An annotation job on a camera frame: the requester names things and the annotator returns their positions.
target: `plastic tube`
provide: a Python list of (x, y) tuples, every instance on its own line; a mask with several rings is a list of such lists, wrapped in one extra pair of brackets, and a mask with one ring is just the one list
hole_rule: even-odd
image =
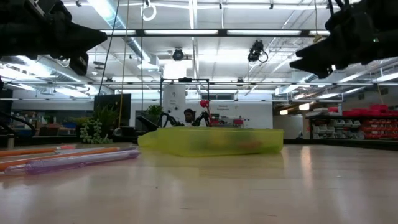
[(119, 150), (118, 147), (110, 147), (110, 148), (106, 148), (106, 149), (98, 149), (98, 150), (92, 150), (92, 151), (86, 151), (86, 152), (75, 152), (75, 153), (69, 153), (69, 154), (59, 154), (59, 155), (53, 155), (53, 156), (43, 156), (43, 157), (36, 157), (36, 158), (30, 158), (30, 159), (19, 159), (16, 161), (0, 162), (0, 171), (5, 171), (7, 169), (7, 167), (9, 167), (9, 166), (27, 164), (29, 161), (32, 161), (32, 160), (53, 159), (53, 158), (70, 157), (70, 156), (84, 156), (84, 155), (90, 155), (90, 154), (116, 152), (118, 150)]
[(120, 161), (125, 159), (135, 159), (140, 152), (136, 149), (93, 154), (86, 156), (71, 156), (55, 159), (41, 159), (29, 161), (26, 165), (16, 165), (7, 167), (6, 175), (37, 175), (60, 170), (68, 170), (85, 167), (87, 165), (99, 164), (102, 162)]
[(30, 154), (39, 154), (39, 153), (52, 153), (56, 150), (64, 150), (64, 149), (75, 149), (76, 145), (67, 145), (67, 146), (59, 146), (59, 147), (51, 147), (44, 149), (24, 149), (24, 150), (11, 150), (11, 151), (2, 151), (0, 152), (0, 157), (5, 156), (21, 156), (21, 155), (30, 155)]
[(98, 149), (104, 149), (105, 147), (94, 147), (94, 148), (84, 148), (84, 149), (68, 149), (68, 150), (56, 150), (56, 154), (69, 154), (69, 153), (75, 153), (75, 152), (86, 152), (86, 151), (92, 151), (92, 150), (98, 150)]

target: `purple plastic tube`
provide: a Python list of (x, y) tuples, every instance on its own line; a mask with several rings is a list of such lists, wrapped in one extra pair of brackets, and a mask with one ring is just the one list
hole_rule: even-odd
[(4, 171), (6, 175), (37, 175), (60, 170), (85, 167), (102, 162), (135, 159), (140, 152), (137, 149), (126, 149), (119, 152), (92, 154), (85, 156), (71, 156), (54, 159), (42, 159), (29, 161), (26, 165), (10, 166)]

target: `orange plastic tube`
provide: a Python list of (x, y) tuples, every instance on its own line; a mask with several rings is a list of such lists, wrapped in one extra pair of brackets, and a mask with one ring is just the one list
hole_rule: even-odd
[(69, 154), (59, 154), (59, 155), (53, 155), (53, 156), (42, 156), (42, 157), (35, 157), (35, 158), (29, 158), (29, 159), (19, 159), (16, 161), (0, 162), (0, 172), (4, 172), (7, 169), (7, 167), (9, 167), (9, 166), (27, 164), (31, 160), (53, 159), (53, 158), (69, 157), (69, 156), (82, 156), (82, 155), (99, 154), (99, 153), (106, 153), (106, 152), (116, 152), (118, 150), (119, 150), (118, 147), (109, 147), (106, 149), (98, 149), (98, 150), (92, 150), (92, 151), (86, 151), (86, 152), (74, 152), (74, 153), (69, 153)]
[(0, 151), (0, 157), (5, 156), (21, 156), (21, 155), (30, 155), (30, 154), (39, 154), (39, 153), (51, 153), (57, 150), (56, 147), (48, 148), (48, 149), (25, 149), (25, 150), (11, 150), (11, 151)]

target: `window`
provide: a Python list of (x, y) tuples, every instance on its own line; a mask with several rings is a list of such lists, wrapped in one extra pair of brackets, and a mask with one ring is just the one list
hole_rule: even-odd
[[(203, 100), (207, 100), (207, 94), (204, 93), (201, 95), (201, 98)], [(211, 100), (234, 100), (234, 94), (233, 93), (221, 93), (221, 94), (210, 94), (210, 99)]]

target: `green plant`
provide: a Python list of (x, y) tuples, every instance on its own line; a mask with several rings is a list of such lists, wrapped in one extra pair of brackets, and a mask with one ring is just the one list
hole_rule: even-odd
[(83, 143), (88, 144), (109, 144), (112, 143), (112, 139), (108, 139), (108, 135), (104, 138), (101, 137), (102, 133), (102, 123), (99, 119), (96, 121), (90, 119), (86, 123), (83, 124), (83, 127), (80, 128), (80, 138), (82, 138)]
[(160, 116), (162, 114), (163, 108), (160, 105), (150, 105), (146, 110), (146, 113), (151, 116)]
[(93, 119), (101, 122), (103, 126), (112, 126), (118, 117), (118, 111), (108, 105), (104, 107), (98, 105), (93, 115)]
[(72, 121), (76, 123), (77, 126), (83, 126), (84, 123), (87, 123), (91, 118), (89, 117), (81, 117), (81, 118), (72, 118)]

